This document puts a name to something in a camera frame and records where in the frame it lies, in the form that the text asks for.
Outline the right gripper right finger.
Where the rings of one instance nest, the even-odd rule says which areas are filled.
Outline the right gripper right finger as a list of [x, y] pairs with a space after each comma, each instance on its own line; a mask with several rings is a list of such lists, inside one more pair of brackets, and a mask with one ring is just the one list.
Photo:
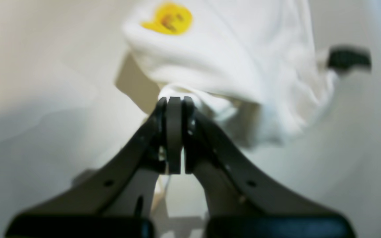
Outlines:
[[192, 99], [183, 101], [185, 171], [202, 185], [206, 238], [355, 238], [343, 214], [258, 169]]

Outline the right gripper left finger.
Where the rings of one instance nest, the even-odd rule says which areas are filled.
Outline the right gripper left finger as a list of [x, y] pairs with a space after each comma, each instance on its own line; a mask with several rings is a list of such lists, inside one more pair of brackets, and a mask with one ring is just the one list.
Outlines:
[[160, 174], [181, 172], [182, 102], [160, 99], [124, 147], [88, 179], [18, 214], [6, 238], [154, 238]]

